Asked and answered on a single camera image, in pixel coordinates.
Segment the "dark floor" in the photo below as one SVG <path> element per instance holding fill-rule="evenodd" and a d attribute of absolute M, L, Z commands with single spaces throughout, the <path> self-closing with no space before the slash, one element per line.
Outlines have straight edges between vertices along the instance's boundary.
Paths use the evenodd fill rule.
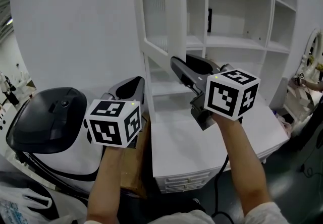
<path fill-rule="evenodd" d="M 316 139 L 311 139 L 302 150 L 293 149 L 293 141 L 285 144 L 273 153 L 264 164 L 268 188 L 271 196 L 281 208 L 283 215 L 290 224 L 323 223 L 323 201 L 321 193 L 321 175 L 312 178 L 305 177 L 299 172 L 300 166 L 313 152 L 305 164 L 305 170 L 312 167 L 313 173 L 321 172 L 323 167 L 323 148 L 315 149 Z M 197 198 L 205 208 L 206 213 L 214 212 L 214 187 L 213 179 L 202 189 L 185 193 L 160 194 L 155 190 L 155 183 L 150 180 L 148 184 L 150 192 L 149 200 L 122 196 L 118 219 L 124 223 L 148 223 L 153 220 L 152 205 L 154 201 L 175 202 L 182 199 Z M 235 224 L 243 223 L 243 213 L 237 194 L 233 187 L 231 172 L 223 173 L 219 179 L 219 210 L 227 212 Z M 217 224 L 230 223 L 225 217 L 218 215 L 214 218 Z"/>

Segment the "white tabletop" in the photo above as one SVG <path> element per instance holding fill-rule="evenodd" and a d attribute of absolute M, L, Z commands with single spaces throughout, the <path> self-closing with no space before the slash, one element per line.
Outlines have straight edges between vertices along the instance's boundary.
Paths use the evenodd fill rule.
<path fill-rule="evenodd" d="M 288 141 L 285 130 L 258 96 L 242 126 L 258 156 Z M 151 124 L 154 177 L 174 176 L 221 167 L 227 151 L 217 124 L 202 131 L 194 119 Z"/>

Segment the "open cabinet door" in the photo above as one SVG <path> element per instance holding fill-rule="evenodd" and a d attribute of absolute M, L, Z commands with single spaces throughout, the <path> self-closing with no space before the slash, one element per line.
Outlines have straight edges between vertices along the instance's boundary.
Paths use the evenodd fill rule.
<path fill-rule="evenodd" d="M 186 60 L 186 0 L 134 3 L 141 51 L 171 73 L 171 57 Z"/>

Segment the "white cube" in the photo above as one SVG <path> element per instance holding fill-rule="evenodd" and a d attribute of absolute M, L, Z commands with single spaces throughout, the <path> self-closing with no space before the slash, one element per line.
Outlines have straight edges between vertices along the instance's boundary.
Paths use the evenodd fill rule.
<path fill-rule="evenodd" d="M 85 115 L 96 144 L 125 148 L 141 130 L 140 102 L 95 99 Z"/>
<path fill-rule="evenodd" d="M 231 120 L 239 119 L 253 107 L 260 79 L 235 69 L 207 78 L 204 108 Z"/>

